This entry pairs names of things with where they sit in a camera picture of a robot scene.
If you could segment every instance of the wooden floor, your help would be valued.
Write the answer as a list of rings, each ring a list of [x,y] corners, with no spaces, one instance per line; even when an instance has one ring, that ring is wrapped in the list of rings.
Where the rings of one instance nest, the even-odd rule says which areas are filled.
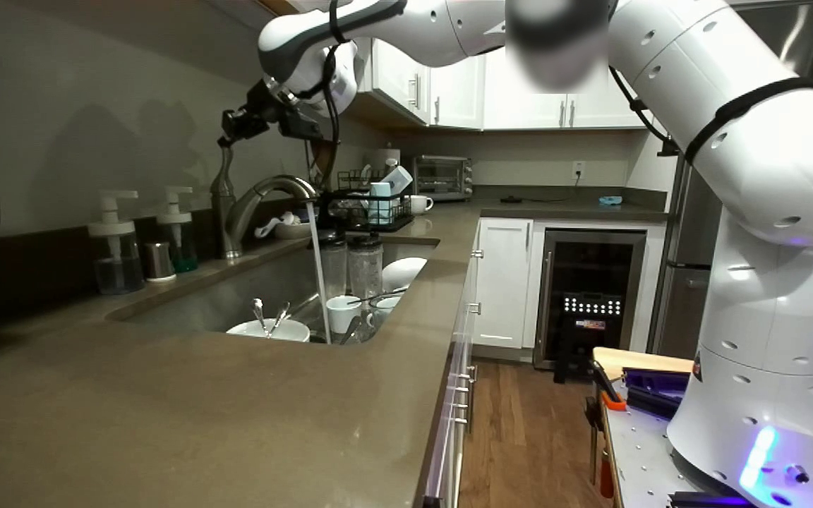
[[[609,508],[589,486],[586,383],[529,365],[475,361],[461,508]]]

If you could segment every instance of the kitchen sink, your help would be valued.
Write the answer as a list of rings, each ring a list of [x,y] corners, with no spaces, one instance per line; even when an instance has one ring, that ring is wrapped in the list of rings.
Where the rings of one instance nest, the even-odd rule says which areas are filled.
[[[407,258],[430,258],[437,239],[382,239],[383,265]],[[266,318],[273,318],[286,304],[290,318],[310,327],[310,342],[324,345],[324,321],[320,304],[317,265],[307,242],[286,245],[260,261],[229,265],[203,283],[180,286],[146,302],[116,310],[111,318],[156,327],[164,334],[225,334],[241,321],[255,318],[255,299],[266,304]]]

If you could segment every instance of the wall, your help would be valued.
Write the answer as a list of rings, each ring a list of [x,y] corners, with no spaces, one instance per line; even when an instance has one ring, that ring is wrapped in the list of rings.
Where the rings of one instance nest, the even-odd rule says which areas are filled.
[[[198,186],[194,208],[208,207],[218,118],[260,77],[263,22],[208,0],[0,0],[2,234],[84,225],[116,186],[142,189],[135,217],[166,184]],[[378,139],[346,124],[338,162],[363,162],[366,143]],[[236,189],[270,172],[306,175],[303,141],[236,143]]]
[[[404,153],[461,153],[475,162],[478,186],[574,186],[574,162],[584,162],[579,186],[626,186],[647,132],[435,132],[404,139]]]

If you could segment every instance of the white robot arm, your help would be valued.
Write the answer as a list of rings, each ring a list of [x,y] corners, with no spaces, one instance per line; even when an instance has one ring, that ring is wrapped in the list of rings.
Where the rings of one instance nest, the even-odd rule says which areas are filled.
[[[369,36],[427,64],[513,46],[544,90],[596,62],[626,77],[726,204],[670,444],[757,506],[813,508],[813,88],[722,0],[352,0],[266,25],[267,95],[317,118],[321,98],[290,95],[324,81],[346,107]]]

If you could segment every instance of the cabinet door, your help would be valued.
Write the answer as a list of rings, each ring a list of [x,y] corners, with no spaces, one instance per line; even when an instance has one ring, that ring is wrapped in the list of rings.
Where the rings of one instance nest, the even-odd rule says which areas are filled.
[[[640,128],[639,115],[629,111],[626,95],[612,81],[608,64],[596,64],[592,74],[571,90],[571,105],[565,128],[574,129],[626,129]]]
[[[431,69],[431,118],[437,128],[479,129],[486,105],[486,60],[472,57]]]
[[[430,118],[430,69],[383,40],[373,40],[369,46],[369,69],[358,90],[376,93],[382,101],[420,124]]]
[[[486,55],[486,129],[560,128],[565,93],[544,93],[523,74],[512,49]]]
[[[479,220],[475,345],[523,348],[530,220]]]

